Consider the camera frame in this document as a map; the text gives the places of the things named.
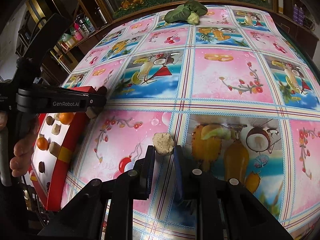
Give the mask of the person's left hand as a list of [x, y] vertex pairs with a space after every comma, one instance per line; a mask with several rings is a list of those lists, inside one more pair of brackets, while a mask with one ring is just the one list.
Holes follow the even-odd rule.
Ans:
[[[7, 156], [10, 150], [8, 144], [8, 129], [6, 128], [7, 120], [7, 114], [1, 112], [1, 158]], [[13, 148], [14, 156], [9, 162], [13, 177], [21, 177], [29, 170], [34, 152], [34, 143], [37, 139], [38, 132], [39, 120], [36, 117], [31, 120], [28, 133], [25, 137], [16, 142]]]

